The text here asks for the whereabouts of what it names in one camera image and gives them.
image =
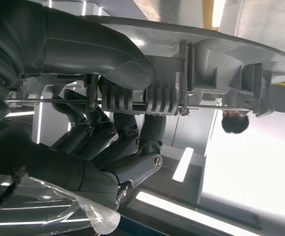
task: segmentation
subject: plastic wrap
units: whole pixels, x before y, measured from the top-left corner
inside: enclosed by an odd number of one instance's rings
[[[11,182],[0,175],[0,195]],[[109,234],[120,214],[90,199],[42,180],[24,177],[0,210],[0,235],[50,235],[92,226]]]

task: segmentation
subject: metal rod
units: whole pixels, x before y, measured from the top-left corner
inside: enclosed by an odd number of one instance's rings
[[[44,103],[69,103],[69,104],[87,104],[86,100],[67,100],[67,99],[8,99],[6,102],[44,102]]]
[[[87,104],[87,100],[67,100],[67,99],[8,99],[6,102],[45,102],[45,103],[69,103],[69,104]],[[97,101],[97,104],[101,104],[101,101]],[[145,102],[133,102],[133,105],[146,106]],[[243,107],[220,107],[211,105],[191,105],[188,104],[189,109],[212,109],[212,110],[227,110],[227,111],[251,111],[249,108]]]
[[[217,109],[217,110],[227,110],[227,111],[251,111],[249,108],[243,107],[220,107],[220,106],[212,106],[212,105],[188,105],[189,109]]]

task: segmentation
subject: yellow stripe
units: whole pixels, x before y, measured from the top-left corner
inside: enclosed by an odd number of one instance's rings
[[[214,0],[202,0],[204,28],[218,31],[218,27],[213,27],[213,2]]]
[[[280,85],[280,86],[285,86],[285,83],[274,83],[274,85]]]

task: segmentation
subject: fluorescent light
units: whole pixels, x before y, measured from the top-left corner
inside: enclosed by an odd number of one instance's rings
[[[190,147],[185,148],[181,160],[179,161],[179,165],[174,172],[174,175],[173,176],[173,180],[179,181],[179,182],[184,181],[184,178],[185,177],[185,174],[188,171],[188,165],[191,162],[193,152],[194,152],[194,149],[192,148],[190,148]]]
[[[29,116],[29,115],[34,115],[34,112],[14,112],[9,113],[6,117],[20,117],[20,116]]]
[[[43,103],[40,102],[40,105],[39,107],[39,117],[38,117],[38,135],[36,138],[36,143],[40,143],[40,137],[41,137],[41,123],[42,122],[42,107]]]
[[[247,230],[241,229],[237,226],[228,224],[221,220],[217,220],[210,216],[198,213],[194,210],[171,203],[151,194],[139,192],[136,197],[137,200],[158,207],[166,211],[172,212],[184,218],[196,221],[201,224],[207,225],[211,228],[221,230],[228,234],[234,236],[259,236]]]
[[[86,7],[87,7],[87,2],[84,1],[84,4],[82,4],[81,16],[84,16],[86,14]]]
[[[219,27],[222,18],[225,0],[214,0],[213,13],[213,27]]]
[[[102,15],[102,7],[99,8],[99,11],[98,11],[97,15],[98,16],[101,16]]]

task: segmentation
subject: hex bolt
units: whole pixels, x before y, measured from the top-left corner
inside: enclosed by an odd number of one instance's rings
[[[162,166],[162,157],[160,155],[155,155],[153,158],[153,165],[156,169],[161,168]]]

